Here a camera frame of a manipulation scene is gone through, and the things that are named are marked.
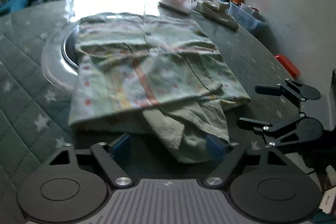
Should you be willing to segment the cream folded garment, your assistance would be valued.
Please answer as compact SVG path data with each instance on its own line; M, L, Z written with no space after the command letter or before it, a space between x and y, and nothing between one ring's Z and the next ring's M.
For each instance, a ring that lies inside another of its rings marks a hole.
M202 14L204 17L211 19L233 31L239 29L236 19L228 14L230 4L220 0L194 0L196 3L194 11Z

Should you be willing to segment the quilted grey star table cover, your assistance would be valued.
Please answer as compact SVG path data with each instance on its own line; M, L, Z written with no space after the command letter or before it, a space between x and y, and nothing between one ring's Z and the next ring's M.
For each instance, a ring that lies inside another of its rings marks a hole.
M59 147L78 148L113 136L88 136L68 127L68 111L75 71L63 59L61 47L77 21L99 13L169 16L185 19L165 9L159 0L61 0L32 6L1 17L1 223L24 223L16 202L23 180ZM230 137L252 148L259 136L240 130L240 117L281 122L297 108L284 97L263 96L255 85L275 85L287 71L244 28L231 31L199 14L194 19L216 44L224 61L251 97L247 106L226 113Z

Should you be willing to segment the clear plastic storage box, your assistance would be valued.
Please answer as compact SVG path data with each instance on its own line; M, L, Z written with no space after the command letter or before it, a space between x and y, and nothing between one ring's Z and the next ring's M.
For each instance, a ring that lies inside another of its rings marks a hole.
M255 37L261 35L268 27L268 24L259 19L256 19L251 14L242 10L239 6L236 6L233 3L230 4L228 14Z

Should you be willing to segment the pink tissue pack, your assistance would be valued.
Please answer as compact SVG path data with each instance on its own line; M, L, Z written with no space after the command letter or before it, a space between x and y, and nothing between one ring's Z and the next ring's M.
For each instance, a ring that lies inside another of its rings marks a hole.
M194 0L159 0L159 5L189 15L196 8L197 3Z

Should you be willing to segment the colourful patterned children's shirt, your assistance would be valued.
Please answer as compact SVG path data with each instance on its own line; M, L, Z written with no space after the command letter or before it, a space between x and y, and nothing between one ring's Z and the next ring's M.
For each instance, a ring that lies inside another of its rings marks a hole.
M192 19L82 18L68 124L154 134L179 162L210 161L209 135L229 143L225 112L250 97Z

